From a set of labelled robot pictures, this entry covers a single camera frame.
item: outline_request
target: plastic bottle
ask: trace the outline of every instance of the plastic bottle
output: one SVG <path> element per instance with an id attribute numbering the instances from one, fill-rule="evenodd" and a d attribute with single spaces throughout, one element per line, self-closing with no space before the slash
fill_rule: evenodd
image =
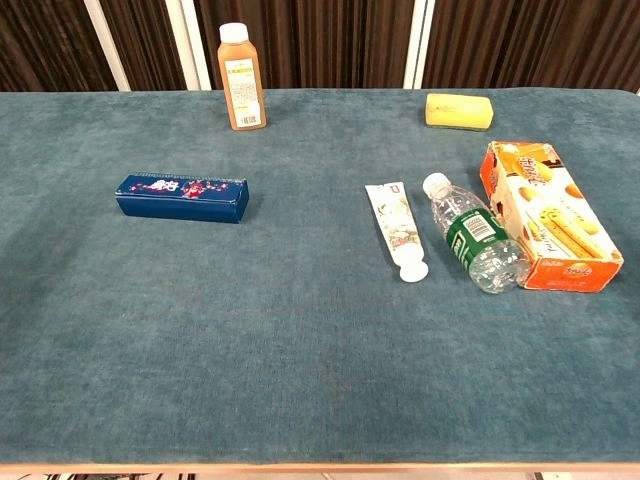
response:
<path id="1" fill-rule="evenodd" d="M 256 47 L 249 41 L 244 23 L 220 27 L 218 63 L 234 130 L 255 130 L 267 125 Z"/>
<path id="2" fill-rule="evenodd" d="M 530 269 L 527 254 L 482 200 L 451 185 L 442 173 L 429 175 L 422 188 L 440 233 L 481 290 L 502 293 L 524 283 Z"/>

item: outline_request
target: orange juice bottle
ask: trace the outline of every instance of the orange juice bottle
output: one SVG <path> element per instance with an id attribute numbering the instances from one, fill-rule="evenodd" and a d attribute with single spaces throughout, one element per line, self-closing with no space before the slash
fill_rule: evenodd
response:
<path id="1" fill-rule="evenodd" d="M 244 23 L 220 27 L 218 63 L 234 130 L 255 130 L 267 125 L 256 47 L 249 41 Z"/>

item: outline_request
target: curtain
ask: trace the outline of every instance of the curtain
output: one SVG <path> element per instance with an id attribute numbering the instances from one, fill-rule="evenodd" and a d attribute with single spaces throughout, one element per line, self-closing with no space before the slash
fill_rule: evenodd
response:
<path id="1" fill-rule="evenodd" d="M 423 87 L 640 88 L 640 0 L 437 0 Z"/>
<path id="2" fill-rule="evenodd" d="M 185 90 L 164 0 L 101 0 L 132 90 Z"/>
<path id="3" fill-rule="evenodd" d="M 0 0 L 0 90 L 116 90 L 82 0 Z"/>
<path id="4" fill-rule="evenodd" d="M 195 0 L 222 88 L 218 27 L 246 23 L 266 88 L 402 87 L 413 0 Z"/>

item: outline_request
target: blue rectangular box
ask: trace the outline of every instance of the blue rectangular box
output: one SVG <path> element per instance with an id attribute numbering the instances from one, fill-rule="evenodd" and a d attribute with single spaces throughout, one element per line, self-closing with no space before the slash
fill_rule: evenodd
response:
<path id="1" fill-rule="evenodd" d="M 249 201 L 246 180 L 134 173 L 116 190 L 125 215 L 240 223 Z"/>

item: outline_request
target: yellow sponge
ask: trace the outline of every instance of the yellow sponge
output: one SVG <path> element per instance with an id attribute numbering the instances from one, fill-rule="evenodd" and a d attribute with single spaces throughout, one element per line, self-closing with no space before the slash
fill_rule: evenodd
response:
<path id="1" fill-rule="evenodd" d="M 487 97 L 429 93 L 425 120 L 430 127 L 486 130 L 493 120 L 493 108 Z"/>

